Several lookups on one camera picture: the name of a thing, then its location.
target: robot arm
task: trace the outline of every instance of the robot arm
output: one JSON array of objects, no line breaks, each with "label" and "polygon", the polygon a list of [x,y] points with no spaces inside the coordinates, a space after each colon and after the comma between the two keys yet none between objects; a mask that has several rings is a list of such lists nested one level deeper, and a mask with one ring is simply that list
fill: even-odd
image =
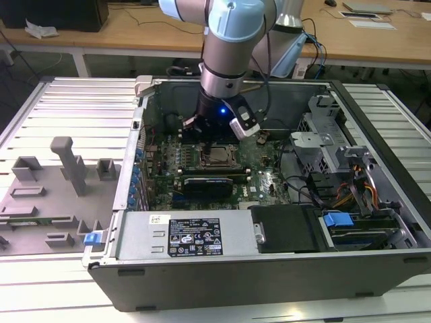
[{"label": "robot arm", "polygon": [[[291,12],[292,3],[296,3],[300,12],[302,0],[159,0],[159,3],[171,17],[209,27],[194,120],[205,120],[201,124],[213,122],[215,128],[220,128],[217,123],[227,120],[240,140],[257,132],[264,116],[255,116],[240,95],[245,73],[252,55],[258,61],[264,59],[261,52],[267,52],[267,46],[263,38],[276,23],[280,28],[287,28],[290,34],[292,15],[285,11]],[[302,24],[296,30],[302,31]],[[293,64],[296,59],[289,58]]]}]

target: warning label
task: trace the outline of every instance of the warning label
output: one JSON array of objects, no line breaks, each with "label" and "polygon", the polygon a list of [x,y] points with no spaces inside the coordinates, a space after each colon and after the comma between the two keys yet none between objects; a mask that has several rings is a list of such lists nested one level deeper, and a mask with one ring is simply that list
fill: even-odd
[{"label": "warning label", "polygon": [[170,220],[168,239],[171,257],[223,254],[219,219]]}]

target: metal grid table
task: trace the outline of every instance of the metal grid table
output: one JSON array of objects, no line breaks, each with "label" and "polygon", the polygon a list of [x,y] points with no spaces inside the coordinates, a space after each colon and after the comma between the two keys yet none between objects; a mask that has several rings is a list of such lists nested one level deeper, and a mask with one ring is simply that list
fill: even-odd
[{"label": "metal grid table", "polygon": [[[419,187],[431,199],[431,134],[389,90],[376,85],[345,84],[347,91],[393,150]],[[348,122],[358,145],[364,142]]]},{"label": "metal grid table", "polygon": [[[94,163],[99,157],[114,158],[116,163],[121,163],[131,115],[137,106],[133,84],[134,79],[69,78],[56,78],[51,84],[40,84],[0,137],[3,187],[7,188],[7,183],[13,179],[10,167],[19,153],[34,153],[42,165],[58,165],[59,160],[48,148],[55,135],[71,135],[75,141],[74,152],[82,154],[87,164]],[[391,92],[382,92],[373,85],[346,87],[388,144],[401,156],[411,174],[419,176],[414,172],[422,172],[417,179],[424,184],[421,181],[426,173],[430,173],[430,160],[427,161],[427,155],[413,152],[429,149],[429,132]],[[353,129],[351,132],[360,144],[359,135]],[[404,153],[405,149],[410,149],[411,153]],[[429,196],[427,186],[421,187]],[[327,318],[344,318],[344,322],[357,323],[416,323],[431,320],[430,274],[413,277],[382,297],[121,313],[113,308],[82,266],[81,254],[51,254],[37,258],[0,258],[1,322],[267,323],[324,322]]]}]

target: blue tab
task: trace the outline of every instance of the blue tab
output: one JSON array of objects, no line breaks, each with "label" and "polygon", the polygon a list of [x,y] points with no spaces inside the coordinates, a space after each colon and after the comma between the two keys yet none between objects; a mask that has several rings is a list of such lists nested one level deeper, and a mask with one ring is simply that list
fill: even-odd
[{"label": "blue tab", "polygon": [[84,238],[84,246],[100,246],[102,244],[102,234],[91,232]]},{"label": "blue tab", "polygon": [[342,212],[334,212],[323,215],[323,220],[325,220],[326,226],[331,227],[339,227],[339,226],[348,226],[351,227],[354,225],[352,218],[349,213]]}]

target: gray 3d printed part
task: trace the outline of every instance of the gray 3d printed part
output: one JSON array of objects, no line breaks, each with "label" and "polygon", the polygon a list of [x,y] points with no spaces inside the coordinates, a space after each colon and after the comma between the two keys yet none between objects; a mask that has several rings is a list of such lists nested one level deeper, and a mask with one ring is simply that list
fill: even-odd
[{"label": "gray 3d printed part", "polygon": [[68,232],[46,234],[45,242],[51,248],[72,247],[75,244]]},{"label": "gray 3d printed part", "polygon": [[4,207],[0,217],[34,217],[37,212],[36,207]]},{"label": "gray 3d printed part", "polygon": [[[78,170],[84,174],[84,178],[86,178],[87,173],[88,173],[88,169],[86,168],[86,165],[84,164],[84,161],[82,159],[81,156],[75,156],[76,159],[76,164],[78,165]],[[61,173],[63,174],[63,176],[65,177],[65,180],[69,180],[69,175],[67,175],[66,170],[62,167],[60,168]]]},{"label": "gray 3d printed part", "polygon": [[12,172],[20,182],[35,182],[34,170],[42,167],[36,157],[19,157],[12,167]]},{"label": "gray 3d printed part", "polygon": [[90,232],[88,226],[86,225],[84,220],[81,220],[78,225],[78,229],[76,230],[76,235],[83,241],[86,237],[86,234]]},{"label": "gray 3d printed part", "polygon": [[51,143],[51,151],[60,157],[76,195],[83,196],[86,193],[87,185],[84,180],[84,173],[79,169],[76,158],[72,153],[72,145],[73,141],[71,137],[54,137]]},{"label": "gray 3d printed part", "polygon": [[6,245],[9,244],[9,241],[7,241],[5,238],[0,236],[0,249],[6,249]]},{"label": "gray 3d printed part", "polygon": [[57,229],[65,229],[65,228],[69,229],[69,228],[75,228],[75,227],[78,228],[79,221],[76,218],[76,216],[73,215],[71,217],[67,217],[67,219],[53,220],[52,224]]},{"label": "gray 3d printed part", "polygon": [[46,193],[46,190],[43,186],[27,186],[22,188],[15,188],[11,192],[11,196],[13,198],[20,197],[37,197],[43,196]]},{"label": "gray 3d printed part", "polygon": [[115,172],[113,159],[99,159],[96,169],[100,180],[117,179],[117,173]]},{"label": "gray 3d printed part", "polygon": [[13,227],[6,221],[0,222],[0,231],[13,231]]}]

